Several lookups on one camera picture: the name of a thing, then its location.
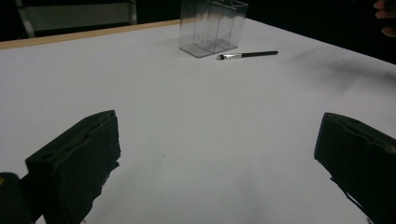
acrylic container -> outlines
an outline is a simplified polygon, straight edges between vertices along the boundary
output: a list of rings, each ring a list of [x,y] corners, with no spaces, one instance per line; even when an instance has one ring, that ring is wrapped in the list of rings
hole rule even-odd
[[[178,47],[196,58],[237,48],[247,11],[234,0],[182,0]]]

white surface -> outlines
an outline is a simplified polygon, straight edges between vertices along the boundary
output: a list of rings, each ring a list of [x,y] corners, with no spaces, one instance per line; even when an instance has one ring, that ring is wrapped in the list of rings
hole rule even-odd
[[[120,167],[88,223],[365,224],[314,160],[329,111],[396,136],[396,69],[255,21],[217,61],[178,26],[0,50],[0,171],[79,120],[119,117]]]

table edge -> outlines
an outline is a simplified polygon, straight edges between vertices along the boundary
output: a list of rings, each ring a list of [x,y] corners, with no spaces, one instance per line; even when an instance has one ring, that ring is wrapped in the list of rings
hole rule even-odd
[[[116,27],[116,28],[66,34],[66,35],[51,35],[51,36],[43,36],[43,37],[30,38],[30,39],[10,40],[10,41],[0,42],[0,49],[31,47],[35,45],[57,43],[68,40],[74,40],[74,39],[94,37],[99,35],[113,35],[122,32],[137,31],[137,30],[156,28],[156,27],[162,27],[168,25],[177,25],[177,24],[180,24],[180,20],[158,21],[152,23],[129,25],[129,26]]]

black foam block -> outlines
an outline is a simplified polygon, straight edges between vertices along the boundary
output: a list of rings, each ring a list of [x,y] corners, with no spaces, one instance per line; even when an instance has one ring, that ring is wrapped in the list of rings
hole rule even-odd
[[[117,117],[87,117],[26,159],[48,224],[79,224],[120,157]]]
[[[396,223],[395,139],[358,120],[325,113],[315,159],[375,224]]]
[[[12,173],[0,173],[0,223],[31,223],[30,209],[21,181]]]

